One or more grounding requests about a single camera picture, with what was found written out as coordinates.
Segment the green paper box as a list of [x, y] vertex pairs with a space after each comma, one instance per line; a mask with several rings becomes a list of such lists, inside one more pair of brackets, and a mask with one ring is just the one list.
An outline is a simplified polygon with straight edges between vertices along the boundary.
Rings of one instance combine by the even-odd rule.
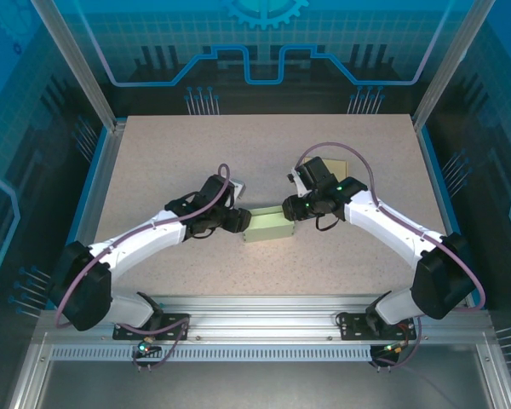
[[250, 210], [250, 224], [243, 231], [245, 243], [289, 238], [295, 232], [295, 223], [289, 221], [280, 205]]

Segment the small connector with green light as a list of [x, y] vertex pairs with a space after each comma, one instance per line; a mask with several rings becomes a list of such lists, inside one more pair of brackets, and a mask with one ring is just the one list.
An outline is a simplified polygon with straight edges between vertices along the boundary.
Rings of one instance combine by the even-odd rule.
[[376, 345], [370, 347], [370, 355], [374, 360], [388, 359], [399, 355], [404, 349], [409, 346], [408, 341], [397, 341], [387, 345]]
[[154, 343], [156, 341], [155, 337], [144, 337], [138, 344], [135, 351], [135, 358], [141, 359], [151, 356], [152, 354], [156, 354], [161, 350], [159, 346], [156, 346]]

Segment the aluminium mounting rail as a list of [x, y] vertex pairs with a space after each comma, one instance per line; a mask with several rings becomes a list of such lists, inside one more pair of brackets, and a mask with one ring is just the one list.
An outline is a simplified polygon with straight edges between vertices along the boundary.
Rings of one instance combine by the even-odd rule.
[[[187, 343], [338, 344], [336, 315], [362, 313], [372, 295], [287, 297], [160, 297], [167, 313], [189, 314]], [[442, 320], [421, 319], [423, 346], [494, 343], [486, 311], [451, 312]]]

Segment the blue and aluminium side rail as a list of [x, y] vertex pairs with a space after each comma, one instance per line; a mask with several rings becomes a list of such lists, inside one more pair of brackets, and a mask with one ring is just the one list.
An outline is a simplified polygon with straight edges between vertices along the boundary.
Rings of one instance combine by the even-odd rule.
[[[439, 213], [443, 221], [445, 231], [447, 234], [460, 233], [461, 229], [458, 224], [455, 211], [452, 206], [451, 196], [445, 185], [445, 178], [439, 165], [437, 154], [427, 126], [423, 125], [420, 130], [416, 131], [417, 140], [419, 142], [422, 156], [427, 167], [428, 176], [433, 188], [433, 194], [436, 198]], [[472, 276], [468, 277], [474, 284], [475, 289], [466, 296], [466, 307], [457, 307], [456, 310], [460, 313], [475, 313], [476, 311], [484, 310], [486, 307], [486, 293], [479, 276], [476, 274], [474, 262], [468, 251], [467, 265], [472, 270]]]
[[120, 118], [117, 130], [103, 128], [100, 133], [66, 238], [67, 245], [76, 240], [84, 244], [95, 240], [125, 125], [126, 118]]

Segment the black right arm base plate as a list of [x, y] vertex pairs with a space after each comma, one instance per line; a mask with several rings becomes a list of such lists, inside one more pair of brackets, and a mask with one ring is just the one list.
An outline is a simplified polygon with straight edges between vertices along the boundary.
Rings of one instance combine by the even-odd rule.
[[335, 321], [342, 341], [414, 341], [416, 339], [413, 319], [389, 325], [378, 316], [368, 318], [365, 313], [341, 312], [336, 315]]

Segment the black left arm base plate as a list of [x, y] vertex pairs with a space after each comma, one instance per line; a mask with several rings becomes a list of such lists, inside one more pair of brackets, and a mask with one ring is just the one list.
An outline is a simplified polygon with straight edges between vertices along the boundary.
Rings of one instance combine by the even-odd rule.
[[[151, 319], [142, 326], [141, 331], [156, 331], [173, 325], [173, 328], [156, 334], [154, 337], [157, 341], [174, 341], [181, 332], [181, 324], [179, 324], [179, 321], [184, 319], [189, 320], [190, 318], [191, 316], [189, 314], [164, 313], [158, 317], [151, 317]], [[142, 341], [144, 337], [144, 334], [139, 334], [120, 325], [115, 325], [112, 333], [112, 338], [120, 341]]]

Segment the aluminium corner post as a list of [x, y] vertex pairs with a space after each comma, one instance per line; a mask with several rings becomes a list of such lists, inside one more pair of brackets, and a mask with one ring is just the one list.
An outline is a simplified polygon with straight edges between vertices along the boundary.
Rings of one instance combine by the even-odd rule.
[[124, 124], [118, 122], [55, 1], [30, 0], [30, 2], [103, 126], [114, 135], [122, 133]]
[[447, 85], [459, 67], [462, 59], [468, 52], [479, 29], [485, 22], [496, 0], [474, 0], [467, 12], [451, 46], [445, 53], [444, 59], [424, 93], [413, 116], [413, 129], [420, 135], [422, 128], [429, 119], [430, 114], [439, 102]]

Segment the aluminium lower frame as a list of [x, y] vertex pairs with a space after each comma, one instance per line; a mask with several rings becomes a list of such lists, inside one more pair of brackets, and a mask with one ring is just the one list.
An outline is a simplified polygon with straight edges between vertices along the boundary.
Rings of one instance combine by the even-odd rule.
[[9, 409], [511, 409], [493, 344], [427, 345], [399, 369], [370, 362], [52, 361], [27, 351]]

